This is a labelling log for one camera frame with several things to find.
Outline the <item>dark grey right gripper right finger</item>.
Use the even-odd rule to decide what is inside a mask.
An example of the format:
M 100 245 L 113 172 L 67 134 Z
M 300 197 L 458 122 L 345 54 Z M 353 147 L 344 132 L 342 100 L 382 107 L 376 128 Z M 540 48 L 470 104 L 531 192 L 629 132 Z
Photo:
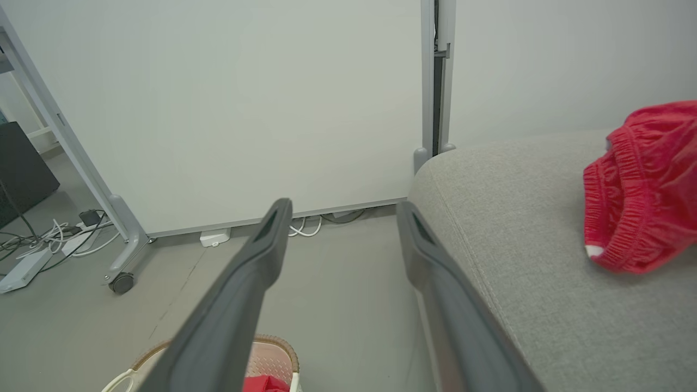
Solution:
M 404 268 L 440 391 L 543 391 L 512 343 L 418 208 L 396 206 Z

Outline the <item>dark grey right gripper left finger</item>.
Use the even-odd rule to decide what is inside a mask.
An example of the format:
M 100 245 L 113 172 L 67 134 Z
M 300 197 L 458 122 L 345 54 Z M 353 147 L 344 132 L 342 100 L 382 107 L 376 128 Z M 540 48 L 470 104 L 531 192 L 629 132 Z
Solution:
M 139 390 L 242 390 L 264 295 L 282 270 L 292 213 L 291 199 L 272 203 Z

